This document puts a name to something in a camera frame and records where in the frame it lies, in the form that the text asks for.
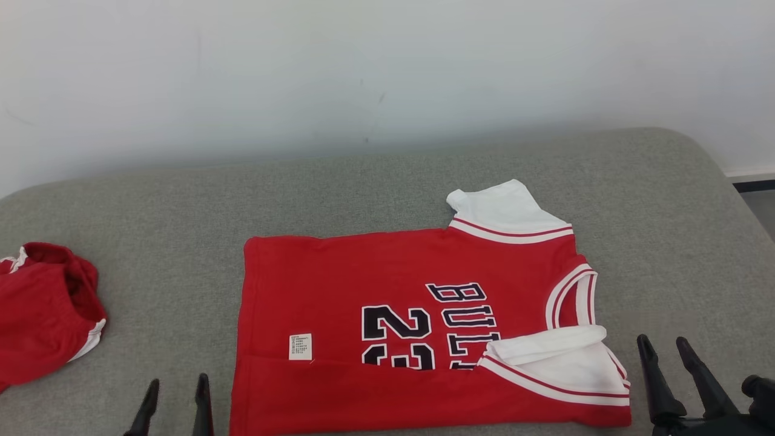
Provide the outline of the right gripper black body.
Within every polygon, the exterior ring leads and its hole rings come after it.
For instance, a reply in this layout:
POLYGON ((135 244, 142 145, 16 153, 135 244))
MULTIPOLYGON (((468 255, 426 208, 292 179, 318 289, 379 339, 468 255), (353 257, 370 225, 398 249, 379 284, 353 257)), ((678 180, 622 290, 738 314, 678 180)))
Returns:
POLYGON ((651 422, 651 436, 775 436, 775 413, 734 414, 709 420, 657 414, 651 422))

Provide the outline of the dark wall skirting strip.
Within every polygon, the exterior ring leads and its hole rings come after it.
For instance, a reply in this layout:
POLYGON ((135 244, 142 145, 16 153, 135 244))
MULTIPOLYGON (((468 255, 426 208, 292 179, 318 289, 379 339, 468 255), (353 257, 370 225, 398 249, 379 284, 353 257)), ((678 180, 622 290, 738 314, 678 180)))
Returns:
POLYGON ((729 171, 725 172, 725 176, 741 194, 775 190, 775 168, 765 168, 761 171, 729 171))

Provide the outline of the red white basketball shorts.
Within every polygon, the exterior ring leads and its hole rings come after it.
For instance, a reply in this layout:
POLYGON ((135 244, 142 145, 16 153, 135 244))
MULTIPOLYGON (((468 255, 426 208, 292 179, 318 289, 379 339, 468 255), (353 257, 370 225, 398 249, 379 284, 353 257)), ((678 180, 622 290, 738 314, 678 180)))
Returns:
POLYGON ((107 312, 99 272, 66 246, 30 242, 0 259, 0 394, 99 345, 107 312))

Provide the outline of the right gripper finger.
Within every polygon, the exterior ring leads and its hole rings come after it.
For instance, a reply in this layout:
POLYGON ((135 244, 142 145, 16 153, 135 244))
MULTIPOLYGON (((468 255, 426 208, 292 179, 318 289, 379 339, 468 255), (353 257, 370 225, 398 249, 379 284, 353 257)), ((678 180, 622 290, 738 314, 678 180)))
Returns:
POLYGON ((722 388, 705 362, 695 353, 686 337, 678 337, 676 347, 684 367, 694 379, 701 403, 705 408, 703 419, 717 419, 740 414, 725 389, 722 388))
POLYGON ((647 335, 637 337, 637 346, 647 391, 650 421, 656 427, 674 427, 686 416, 686 408, 673 395, 659 367, 659 356, 647 335))

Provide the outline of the red white basketball jersey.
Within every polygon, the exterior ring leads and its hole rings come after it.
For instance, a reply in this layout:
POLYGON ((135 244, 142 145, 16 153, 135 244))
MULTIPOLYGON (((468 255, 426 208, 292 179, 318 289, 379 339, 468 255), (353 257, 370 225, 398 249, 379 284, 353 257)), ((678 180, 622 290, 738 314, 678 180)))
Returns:
POLYGON ((573 227, 516 180, 447 202, 445 228, 247 240, 229 436, 631 425, 573 227))

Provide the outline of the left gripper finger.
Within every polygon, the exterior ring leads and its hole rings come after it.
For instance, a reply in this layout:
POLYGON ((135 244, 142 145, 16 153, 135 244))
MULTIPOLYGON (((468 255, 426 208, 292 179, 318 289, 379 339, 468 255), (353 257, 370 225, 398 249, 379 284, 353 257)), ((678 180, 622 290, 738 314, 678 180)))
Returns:
POLYGON ((151 419, 157 411, 159 389, 159 379, 153 379, 145 392, 130 428, 124 433, 124 436, 149 435, 151 419))
POLYGON ((215 436, 213 413, 211 413, 211 391, 206 374, 199 374, 197 378, 194 401, 196 401, 196 417, 192 436, 215 436))

